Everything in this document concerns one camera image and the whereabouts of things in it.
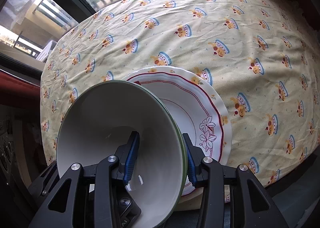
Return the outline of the green patterned bowl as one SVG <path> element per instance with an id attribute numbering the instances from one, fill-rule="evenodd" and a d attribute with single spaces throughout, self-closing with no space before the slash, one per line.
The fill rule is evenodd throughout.
<path id="1" fill-rule="evenodd" d="M 165 105 L 143 86 L 122 80 L 84 91 L 67 110 L 57 138 L 57 169 L 97 164 L 139 133 L 127 190 L 141 209 L 134 227 L 158 227 L 172 214 L 187 174 L 187 152 Z"/>

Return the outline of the yellow patterned tablecloth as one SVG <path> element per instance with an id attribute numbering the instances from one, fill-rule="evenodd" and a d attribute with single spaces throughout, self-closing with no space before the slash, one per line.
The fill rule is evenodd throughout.
<path id="1" fill-rule="evenodd" d="M 231 166 L 271 185 L 319 146 L 319 44 L 283 0 L 121 0 L 69 30 L 41 77 L 46 161 L 67 109 L 90 86 L 148 67 L 182 68 L 221 98 Z"/>

